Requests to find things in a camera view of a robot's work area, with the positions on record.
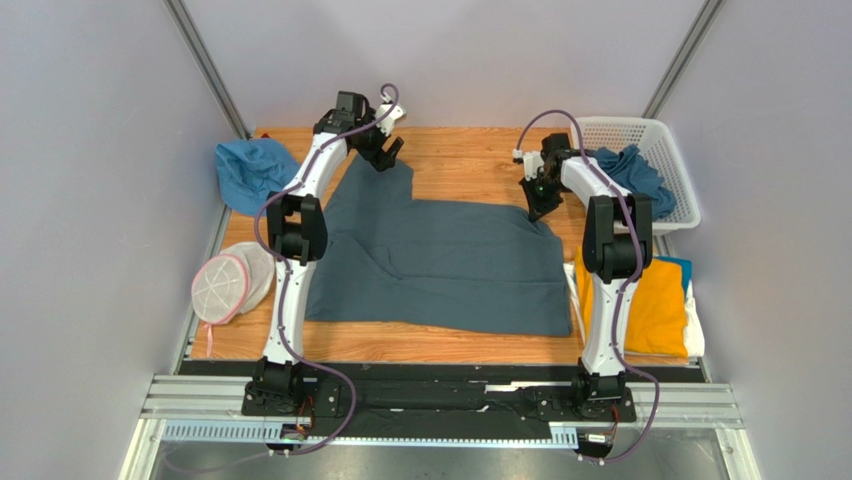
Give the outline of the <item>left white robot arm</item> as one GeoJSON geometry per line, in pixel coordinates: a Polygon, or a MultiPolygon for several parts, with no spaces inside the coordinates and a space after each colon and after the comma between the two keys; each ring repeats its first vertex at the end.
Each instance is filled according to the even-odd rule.
{"type": "Polygon", "coordinates": [[[348,91],[313,127],[311,146],[293,179],[269,194],[254,223],[259,246],[275,261],[273,319],[261,359],[247,384],[242,412],[246,416],[293,416],[310,405],[305,374],[318,364],[304,357],[304,322],[312,277],[328,245],[321,200],[333,174],[355,151],[376,171],[395,165],[404,142],[393,137],[406,116],[392,83],[381,89],[381,102],[348,91]]]}

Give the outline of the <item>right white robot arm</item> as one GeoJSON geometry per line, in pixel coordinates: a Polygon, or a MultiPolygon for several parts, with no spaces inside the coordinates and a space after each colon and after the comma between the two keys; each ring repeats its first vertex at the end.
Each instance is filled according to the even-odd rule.
{"type": "Polygon", "coordinates": [[[581,258],[591,276],[591,326],[586,332],[569,405],[582,419],[594,419],[622,403],[627,364],[620,345],[626,336],[632,298],[653,253],[652,205],[644,194],[619,186],[566,133],[551,134],[538,151],[515,148],[530,220],[554,211],[568,190],[587,209],[581,258]]]}

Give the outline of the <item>white plastic basket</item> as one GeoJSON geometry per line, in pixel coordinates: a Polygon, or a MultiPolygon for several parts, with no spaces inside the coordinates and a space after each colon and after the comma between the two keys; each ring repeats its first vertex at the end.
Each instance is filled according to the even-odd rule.
{"type": "Polygon", "coordinates": [[[664,123],[639,117],[612,116],[580,117],[578,123],[578,129],[571,129],[575,146],[582,145],[589,151],[604,147],[619,152],[627,145],[635,144],[664,178],[664,186],[675,194],[675,211],[662,220],[654,220],[654,234],[691,229],[700,223],[701,214],[685,162],[664,123]]]}

